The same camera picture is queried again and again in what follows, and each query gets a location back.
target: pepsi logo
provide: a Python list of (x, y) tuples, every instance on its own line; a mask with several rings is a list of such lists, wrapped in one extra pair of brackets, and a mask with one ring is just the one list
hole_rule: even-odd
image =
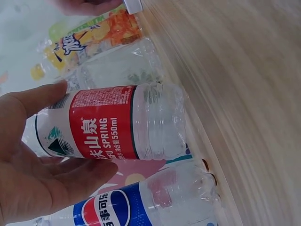
[(121, 190), (104, 193), (76, 204), (73, 217), (76, 226), (127, 226), (129, 200)]

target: empty plastic bottle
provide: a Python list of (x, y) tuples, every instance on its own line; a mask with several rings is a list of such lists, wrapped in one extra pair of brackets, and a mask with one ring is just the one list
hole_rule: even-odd
[(23, 141), (39, 155), (171, 160), (185, 154), (183, 93), (169, 83), (70, 93), (28, 120)]
[(39, 218), (37, 226), (218, 226), (211, 174), (192, 161)]

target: wooden surface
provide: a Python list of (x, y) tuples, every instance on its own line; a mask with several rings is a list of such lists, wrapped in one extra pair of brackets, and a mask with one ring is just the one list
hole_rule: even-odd
[(220, 224), (301, 226), (301, 3), (142, 0), (188, 141), (218, 179)]

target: juice bottle label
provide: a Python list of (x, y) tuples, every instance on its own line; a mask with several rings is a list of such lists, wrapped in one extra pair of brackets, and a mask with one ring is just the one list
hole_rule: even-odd
[(132, 114), (136, 86), (67, 94), (36, 116), (36, 134), (50, 155), (138, 159)]
[(139, 183), (82, 201), (73, 208), (75, 226), (152, 226)]
[(123, 8), (85, 30), (68, 34), (44, 50), (60, 75), (74, 70), (93, 56), (141, 38), (135, 16)]

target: pepsi bottle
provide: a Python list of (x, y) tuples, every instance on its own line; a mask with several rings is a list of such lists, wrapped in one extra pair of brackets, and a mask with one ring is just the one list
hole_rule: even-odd
[(213, 176), (189, 161), (39, 218), (36, 225), (218, 226), (213, 206), (217, 197)]

